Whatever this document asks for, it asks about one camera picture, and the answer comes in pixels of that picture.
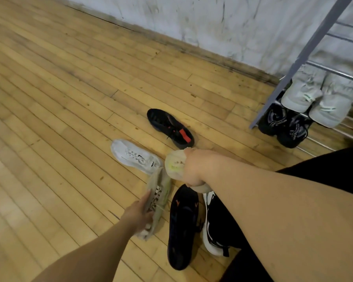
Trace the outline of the black sneaker with red tab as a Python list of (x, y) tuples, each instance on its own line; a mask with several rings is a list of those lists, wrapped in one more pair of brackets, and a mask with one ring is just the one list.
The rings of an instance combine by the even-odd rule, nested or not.
[(147, 111), (147, 118), (156, 131), (165, 134), (180, 150), (194, 146), (195, 140), (192, 133), (171, 114), (161, 109), (151, 108)]

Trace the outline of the person's left forearm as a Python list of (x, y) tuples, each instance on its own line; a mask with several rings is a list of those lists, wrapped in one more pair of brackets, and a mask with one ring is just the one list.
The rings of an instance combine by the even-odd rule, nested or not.
[(103, 235), (52, 263), (32, 282), (113, 282), (135, 231), (134, 220), (122, 218)]

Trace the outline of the black and white sneaker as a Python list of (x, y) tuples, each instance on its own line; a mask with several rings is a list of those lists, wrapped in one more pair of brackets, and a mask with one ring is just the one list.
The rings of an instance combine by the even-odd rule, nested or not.
[(203, 194), (206, 207), (206, 219), (203, 228), (203, 242), (214, 256), (229, 257), (229, 227), (230, 213), (214, 191)]

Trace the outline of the metal shoe rack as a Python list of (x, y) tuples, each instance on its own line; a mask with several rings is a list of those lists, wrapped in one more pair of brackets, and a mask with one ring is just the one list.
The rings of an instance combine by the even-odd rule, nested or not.
[[(333, 74), (339, 75), (341, 77), (347, 78), (349, 80), (353, 80), (353, 75), (349, 74), (348, 72), (344, 72), (344, 71), (341, 71), (339, 69), (335, 69), (335, 68), (326, 66), (324, 64), (321, 64), (319, 62), (312, 61), (312, 60), (309, 59), (311, 53), (315, 50), (315, 48), (318, 46), (318, 44), (326, 36), (329, 36), (329, 37), (332, 37), (332, 38), (335, 38), (335, 39), (339, 39), (339, 40), (342, 40), (342, 41), (353, 43), (353, 38), (349, 38), (349, 37), (347, 37), (345, 35), (338, 34), (336, 32), (332, 32), (330, 30), (334, 25), (340, 25), (340, 26), (344, 26), (344, 27), (353, 29), (353, 24), (342, 22), (342, 21), (339, 20), (339, 17), (342, 15), (344, 10), (349, 6), (349, 4), (352, 1), (353, 0), (337, 0), (334, 3), (334, 5), (332, 6), (330, 11), (328, 12), (326, 17), (324, 18), (324, 20), (321, 22), (321, 24), (319, 25), (317, 30), (311, 36), (310, 40), (304, 46), (304, 48), (302, 49), (302, 51), (300, 52), (300, 54), (298, 55), (298, 57), (296, 58), (296, 60), (292, 64), (292, 66), (290, 67), (290, 69), (288, 70), (287, 74), (284, 77), (281, 78), (279, 84), (275, 87), (275, 89), (273, 90), (272, 94), (268, 97), (268, 99), (267, 99), (266, 103), (264, 104), (263, 108), (258, 113), (258, 115), (255, 118), (255, 120), (251, 123), (250, 129), (253, 129), (254, 127), (258, 127), (259, 120), (264, 115), (264, 113), (267, 111), (267, 109), (271, 106), (271, 104), (273, 104), (274, 102), (279, 104), (275, 100), (277, 99), (277, 97), (279, 96), (279, 94), (283, 90), (287, 90), (290, 87), (290, 85), (292, 84), (292, 77), (294, 76), (294, 74), (297, 72), (297, 70), (303, 64), (314, 66), (316, 68), (319, 68), (321, 70), (326, 71), (326, 76), (329, 73), (333, 73)], [(311, 108), (312, 108), (312, 106), (314, 104), (319, 102), (320, 99), (317, 99), (314, 103), (312, 103), (312, 105), (308, 108), (308, 110), (306, 112), (299, 113), (299, 114), (302, 114), (304, 117), (306, 117), (306, 118), (308, 117), (309, 118), (309, 115), (308, 115), (309, 111), (311, 110)], [(313, 121), (313, 123), (315, 123), (316, 125), (320, 125), (320, 126), (326, 128), (326, 129), (329, 129), (331, 133), (332, 132), (338, 133), (339, 135), (341, 135), (341, 137), (345, 137), (345, 138), (349, 139), (349, 141), (353, 142), (353, 117), (350, 117), (349, 113), (346, 116), (346, 118), (338, 126), (336, 126), (335, 128), (327, 128), (327, 127), (322, 126), (322, 125), (320, 125), (320, 124), (318, 124), (318, 123), (316, 123), (314, 121)], [(326, 154), (328, 152), (336, 151), (335, 149), (331, 148), (330, 146), (325, 145), (323, 142), (320, 142), (320, 141), (312, 138), (309, 135), (304, 140), (306, 140), (306, 139), (308, 141), (310, 141), (310, 142), (315, 143), (315, 145), (323, 148), (324, 149), (324, 154)], [(303, 149), (299, 145), (297, 147), (295, 147), (295, 148), (290, 148), (290, 149), (297, 149), (299, 151), (302, 151), (302, 152), (306, 153), (310, 157), (316, 157), (316, 155), (310, 153), (308, 150)]]

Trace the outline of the light grey sneaker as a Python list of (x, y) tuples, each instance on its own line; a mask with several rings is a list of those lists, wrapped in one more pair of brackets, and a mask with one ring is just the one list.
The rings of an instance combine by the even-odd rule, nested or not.
[(326, 71), (303, 64), (292, 77), (292, 84), (285, 91), (281, 104), (297, 113), (304, 113), (323, 96), (322, 85)]
[(335, 128), (352, 107), (353, 80), (329, 73), (323, 82), (322, 92), (319, 102), (309, 111), (309, 118), (327, 128)]

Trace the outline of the black sneaker with white print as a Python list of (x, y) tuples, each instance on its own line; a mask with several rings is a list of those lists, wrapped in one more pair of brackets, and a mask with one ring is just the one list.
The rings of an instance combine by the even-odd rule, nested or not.
[(258, 129), (263, 134), (268, 136), (279, 136), (285, 131), (290, 113), (289, 110), (281, 104), (281, 99), (285, 92), (286, 90), (283, 90), (275, 100), (279, 104), (276, 102), (271, 104), (259, 120)]
[(297, 147), (307, 136), (313, 121), (302, 114), (288, 112), (286, 122), (277, 134), (278, 142), (286, 148)]

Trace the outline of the person's right forearm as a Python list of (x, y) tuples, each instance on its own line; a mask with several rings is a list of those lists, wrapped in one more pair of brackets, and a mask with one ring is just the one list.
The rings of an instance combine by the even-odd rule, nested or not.
[(202, 180), (278, 282), (353, 282), (353, 194), (220, 155)]

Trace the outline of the dark sneaker with orange marks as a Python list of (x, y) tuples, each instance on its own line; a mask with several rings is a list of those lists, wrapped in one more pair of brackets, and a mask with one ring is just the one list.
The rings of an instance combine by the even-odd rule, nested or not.
[(167, 257), (174, 270), (188, 267), (195, 234), (201, 231), (198, 193), (185, 184), (177, 189), (170, 206)]

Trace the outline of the person's left hand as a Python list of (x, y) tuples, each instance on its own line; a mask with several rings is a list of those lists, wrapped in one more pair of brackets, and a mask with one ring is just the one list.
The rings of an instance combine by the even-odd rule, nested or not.
[(147, 225), (152, 225), (154, 211), (150, 208), (148, 210), (139, 210), (137, 201), (133, 202), (127, 207), (122, 214), (119, 222), (124, 226), (131, 235), (142, 232)]

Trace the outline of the person's right hand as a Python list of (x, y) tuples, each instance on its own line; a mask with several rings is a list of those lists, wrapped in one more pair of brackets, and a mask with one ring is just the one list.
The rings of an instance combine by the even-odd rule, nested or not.
[(204, 172), (205, 179), (207, 178), (207, 174), (213, 170), (213, 161), (222, 157), (218, 152), (211, 150), (193, 149), (188, 147), (184, 149), (184, 151), (187, 156), (184, 172)]

